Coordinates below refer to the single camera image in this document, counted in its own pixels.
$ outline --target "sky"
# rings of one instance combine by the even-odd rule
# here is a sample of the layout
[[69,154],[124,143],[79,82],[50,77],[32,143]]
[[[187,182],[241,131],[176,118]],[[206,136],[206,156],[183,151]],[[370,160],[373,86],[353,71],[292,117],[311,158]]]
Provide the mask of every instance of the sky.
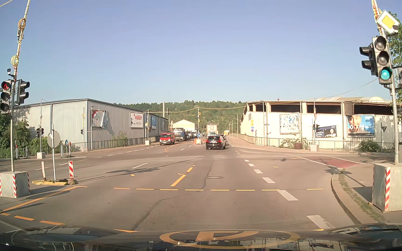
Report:
[[[0,83],[26,4],[0,8]],[[402,21],[402,2],[378,6]],[[377,35],[371,0],[31,0],[18,79],[26,104],[388,100],[377,81],[360,87],[376,77],[359,47]]]

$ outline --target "black suv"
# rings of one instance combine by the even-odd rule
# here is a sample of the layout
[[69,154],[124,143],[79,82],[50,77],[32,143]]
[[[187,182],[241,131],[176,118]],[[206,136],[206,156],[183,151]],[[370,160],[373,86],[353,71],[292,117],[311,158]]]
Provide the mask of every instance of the black suv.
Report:
[[211,135],[205,141],[205,148],[206,150],[209,150],[210,148],[219,148],[223,150],[226,148],[226,140],[223,136]]

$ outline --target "car hood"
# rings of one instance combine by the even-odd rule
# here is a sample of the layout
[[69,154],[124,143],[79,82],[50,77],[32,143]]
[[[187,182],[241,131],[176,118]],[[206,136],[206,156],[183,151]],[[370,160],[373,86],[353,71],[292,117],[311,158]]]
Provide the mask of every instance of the car hood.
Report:
[[126,231],[87,226],[45,226],[0,234],[0,243],[34,250],[361,251],[402,246],[402,224],[362,224],[323,231]]

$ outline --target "billboard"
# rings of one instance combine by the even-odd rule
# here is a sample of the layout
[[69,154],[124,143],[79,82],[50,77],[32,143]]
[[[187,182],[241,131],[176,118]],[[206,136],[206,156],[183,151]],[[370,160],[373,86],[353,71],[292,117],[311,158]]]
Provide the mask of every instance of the billboard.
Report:
[[157,123],[156,123],[156,117],[155,116],[151,116],[151,128],[152,129],[156,129],[156,125],[157,125]]
[[334,138],[337,137],[336,126],[322,126],[316,131],[316,138]]
[[298,134],[299,132],[298,113],[280,114],[280,134]]
[[107,120],[106,111],[92,110],[91,113],[92,127],[105,128]]
[[349,138],[373,138],[375,137],[374,115],[348,115],[347,137]]
[[130,113],[130,125],[131,128],[143,128],[143,114],[142,113]]

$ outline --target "green traffic light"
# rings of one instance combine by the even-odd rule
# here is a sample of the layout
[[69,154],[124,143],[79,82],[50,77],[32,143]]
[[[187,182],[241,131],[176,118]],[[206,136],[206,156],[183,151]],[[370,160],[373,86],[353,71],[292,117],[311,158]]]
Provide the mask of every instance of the green traffic light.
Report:
[[381,70],[381,74],[379,77],[382,80],[389,80],[391,76],[392,76],[392,70],[388,67],[385,67],[384,69]]

